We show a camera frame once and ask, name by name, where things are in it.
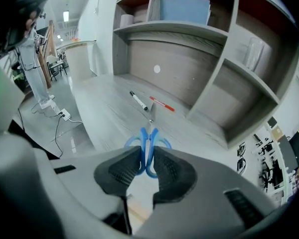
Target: white chair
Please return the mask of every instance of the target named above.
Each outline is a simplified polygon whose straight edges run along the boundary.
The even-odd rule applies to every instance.
[[[52,80],[52,76],[54,77],[54,79],[56,80],[55,76],[60,72],[60,74],[62,75],[62,69],[61,66],[63,67],[63,70],[66,73],[66,70],[64,68],[64,62],[63,61],[59,61],[57,57],[54,57],[53,55],[49,55],[46,58],[46,64],[48,66],[48,70],[49,70],[49,74],[50,74],[50,79]]]

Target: white circle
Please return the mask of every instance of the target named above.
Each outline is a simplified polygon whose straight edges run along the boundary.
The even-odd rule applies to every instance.
[[[157,74],[160,72],[160,66],[159,65],[154,66],[154,72],[156,72]]]

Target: finger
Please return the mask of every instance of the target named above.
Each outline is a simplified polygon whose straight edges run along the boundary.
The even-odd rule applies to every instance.
[[[31,29],[31,25],[33,23],[33,20],[32,19],[28,19],[25,23],[25,29],[26,30],[30,30]]]
[[[36,11],[33,11],[33,12],[31,12],[30,13],[30,19],[35,19],[35,17],[36,17]]]

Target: paper roll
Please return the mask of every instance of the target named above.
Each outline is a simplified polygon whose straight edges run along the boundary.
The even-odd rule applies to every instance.
[[[133,20],[134,20],[134,16],[133,15],[123,14],[121,16],[120,27],[132,25],[133,24]]]

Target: gray floor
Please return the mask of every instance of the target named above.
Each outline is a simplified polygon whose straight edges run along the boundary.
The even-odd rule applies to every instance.
[[[56,80],[52,81],[52,87],[49,89],[50,95],[55,96],[54,101],[60,110],[64,108],[70,113],[72,120],[81,120],[71,91],[71,77],[63,73],[62,76],[57,75]],[[54,141],[59,117],[52,117],[55,115],[52,108],[42,110],[39,104],[36,104],[35,98],[32,97],[23,102],[19,108],[25,132],[43,148],[56,156],[60,156],[61,151]],[[18,113],[13,119],[21,124]],[[84,125],[81,123],[72,123],[60,119],[56,139],[63,151],[62,158],[92,155],[95,152]]]

